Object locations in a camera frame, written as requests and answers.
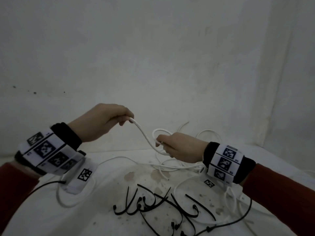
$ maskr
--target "white wall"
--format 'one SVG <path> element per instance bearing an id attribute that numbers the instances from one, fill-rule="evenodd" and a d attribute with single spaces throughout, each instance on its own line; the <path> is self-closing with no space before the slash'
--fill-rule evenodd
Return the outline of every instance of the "white wall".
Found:
<path id="1" fill-rule="evenodd" d="M 264 148 L 315 170 L 315 0 L 301 0 Z"/>
<path id="2" fill-rule="evenodd" d="M 1 0 L 1 154 L 100 102 L 126 105 L 148 134 L 191 120 L 185 133 L 212 128 L 230 142 L 253 142 L 270 3 Z M 128 124 L 83 148 L 149 145 Z"/>

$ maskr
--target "stain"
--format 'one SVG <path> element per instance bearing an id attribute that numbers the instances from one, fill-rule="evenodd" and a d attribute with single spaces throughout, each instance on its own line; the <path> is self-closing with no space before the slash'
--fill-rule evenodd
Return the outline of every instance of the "stain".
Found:
<path id="1" fill-rule="evenodd" d="M 215 210 L 215 213 L 216 213 L 217 215 L 221 215 L 221 213 L 222 213 L 223 211 L 224 211 L 223 209 L 217 208 L 217 209 Z"/>
<path id="2" fill-rule="evenodd" d="M 207 27 L 204 29 L 204 35 L 205 35 L 205 36 L 207 35 L 209 28 L 210 28 L 210 26 L 207 26 Z"/>
<path id="3" fill-rule="evenodd" d="M 163 173 L 167 178 L 170 177 L 170 174 L 168 172 Z M 160 174 L 159 170 L 153 170 L 151 173 L 151 179 L 153 179 L 156 183 L 160 183 L 163 176 Z"/>
<path id="4" fill-rule="evenodd" d="M 132 171 L 132 172 L 129 172 L 128 174 L 126 174 L 124 176 L 124 179 L 125 179 L 125 181 L 132 181 L 134 179 L 134 176 L 135 176 L 135 173 Z"/>
<path id="5" fill-rule="evenodd" d="M 163 192 L 162 192 L 162 190 L 159 187 L 156 187 L 155 190 L 154 190 L 154 193 L 158 194 L 158 195 L 161 195 Z"/>

